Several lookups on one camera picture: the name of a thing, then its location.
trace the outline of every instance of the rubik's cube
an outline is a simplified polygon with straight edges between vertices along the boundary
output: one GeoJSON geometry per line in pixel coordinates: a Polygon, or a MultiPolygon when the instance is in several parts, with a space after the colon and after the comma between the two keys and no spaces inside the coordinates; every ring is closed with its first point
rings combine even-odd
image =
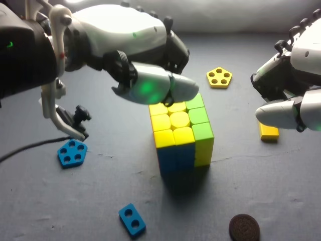
{"type": "Polygon", "coordinates": [[[214,135],[201,94],[166,107],[149,106],[160,173],[210,165],[214,135]]]}

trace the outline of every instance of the hole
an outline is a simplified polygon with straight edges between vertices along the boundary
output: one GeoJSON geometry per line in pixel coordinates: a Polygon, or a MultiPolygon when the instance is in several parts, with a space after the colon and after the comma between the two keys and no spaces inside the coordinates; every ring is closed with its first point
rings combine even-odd
{"type": "Polygon", "coordinates": [[[66,148],[61,149],[61,150],[60,150],[60,153],[61,153],[61,154],[66,154],[66,153],[67,153],[67,149],[66,149],[66,148]]]}
{"type": "Polygon", "coordinates": [[[76,161],[79,161],[81,159],[81,155],[80,154],[77,154],[76,156],[75,156],[75,160],[76,161]]]}
{"type": "Polygon", "coordinates": [[[84,145],[79,145],[77,147],[77,149],[81,152],[81,151],[83,151],[85,149],[85,147],[84,147],[84,145]]]}
{"type": "Polygon", "coordinates": [[[65,157],[65,158],[64,158],[64,162],[65,162],[65,163],[70,162],[70,160],[71,160],[71,159],[70,159],[70,157],[69,157],[69,156],[67,156],[67,157],[65,157]]]}
{"type": "Polygon", "coordinates": [[[131,222],[131,226],[133,228],[138,228],[139,227],[139,221],[135,219],[133,222],[131,222]]]}
{"type": "Polygon", "coordinates": [[[131,210],[131,209],[127,209],[127,210],[125,211],[125,216],[126,216],[126,217],[132,216],[132,210],[131,210]]]}
{"type": "Polygon", "coordinates": [[[72,141],[72,142],[70,142],[68,145],[69,145],[69,147],[72,148],[72,147],[74,147],[74,146],[76,145],[76,143],[75,143],[74,141],[72,141]]]}
{"type": "Polygon", "coordinates": [[[74,35],[79,36],[79,31],[75,29],[74,30],[74,35]]]}

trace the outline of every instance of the gray tabletop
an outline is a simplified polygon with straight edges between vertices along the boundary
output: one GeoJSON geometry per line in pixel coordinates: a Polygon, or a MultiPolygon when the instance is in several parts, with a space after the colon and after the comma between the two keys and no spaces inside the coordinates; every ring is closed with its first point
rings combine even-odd
{"type": "MultiPolygon", "coordinates": [[[[230,240],[230,219],[247,213],[261,240],[321,239],[321,134],[280,130],[260,141],[255,110],[264,103],[250,75],[276,51],[281,35],[182,36],[191,51],[183,74],[198,82],[215,135],[209,169],[164,180],[148,107],[113,94],[105,72],[66,73],[67,96],[92,120],[84,164],[63,170],[63,143],[34,148],[0,164],[0,240],[130,240],[118,211],[133,203],[146,223],[139,240],[230,240]],[[233,73],[228,89],[211,89],[206,72],[233,73]]],[[[36,88],[2,100],[0,155],[65,136],[42,117],[36,88]]]]}

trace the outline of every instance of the toy block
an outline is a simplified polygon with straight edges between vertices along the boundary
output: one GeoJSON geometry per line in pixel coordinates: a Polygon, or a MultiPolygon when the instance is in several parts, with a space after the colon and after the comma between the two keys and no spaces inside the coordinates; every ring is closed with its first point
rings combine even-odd
{"type": "Polygon", "coordinates": [[[138,237],[146,230],[145,222],[132,203],[121,209],[118,214],[132,238],[138,237]]]}
{"type": "Polygon", "coordinates": [[[194,99],[185,102],[186,109],[189,112],[191,109],[204,107],[203,99],[201,94],[197,94],[194,99]]]}
{"type": "Polygon", "coordinates": [[[195,139],[190,127],[177,128],[173,131],[176,155],[177,170],[192,169],[195,159],[195,139]]]}
{"type": "Polygon", "coordinates": [[[275,127],[268,127],[259,122],[260,137],[262,141],[277,141],[279,130],[275,127]]]}
{"type": "Polygon", "coordinates": [[[211,88],[227,88],[230,84],[232,73],[219,67],[206,73],[211,88]]]}
{"type": "Polygon", "coordinates": [[[172,130],[154,132],[154,140],[161,174],[176,170],[176,146],[172,130]]]}
{"type": "Polygon", "coordinates": [[[190,127],[189,114],[186,112],[175,112],[170,116],[171,128],[175,130],[181,127],[190,127]]]}
{"type": "Polygon", "coordinates": [[[174,112],[179,112],[179,111],[186,112],[185,102],[174,103],[172,106],[168,107],[168,110],[169,110],[169,116],[171,116],[171,114],[173,114],[174,112]]]}
{"type": "Polygon", "coordinates": [[[190,110],[189,117],[191,126],[209,122],[209,118],[207,117],[207,113],[204,107],[190,110]]]}
{"type": "Polygon", "coordinates": [[[71,139],[58,151],[58,157],[63,168],[80,166],[84,163],[88,147],[77,140],[71,139]]]}
{"type": "Polygon", "coordinates": [[[171,128],[170,117],[167,114],[153,115],[150,119],[153,132],[159,132],[171,128]]]}
{"type": "Polygon", "coordinates": [[[158,115],[158,114],[168,114],[168,112],[169,111],[168,111],[167,107],[162,103],[149,105],[149,115],[150,116],[158,115]]]}
{"type": "Polygon", "coordinates": [[[195,138],[195,167],[210,165],[213,152],[214,134],[210,123],[192,126],[195,138]]]}

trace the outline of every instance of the dark brown round cookie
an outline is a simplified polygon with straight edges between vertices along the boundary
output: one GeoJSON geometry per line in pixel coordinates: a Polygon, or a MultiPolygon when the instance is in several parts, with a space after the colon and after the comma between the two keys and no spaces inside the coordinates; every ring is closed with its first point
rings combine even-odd
{"type": "Polygon", "coordinates": [[[234,216],[229,225],[230,237],[233,241],[259,241],[260,226],[247,214],[234,216]]]}

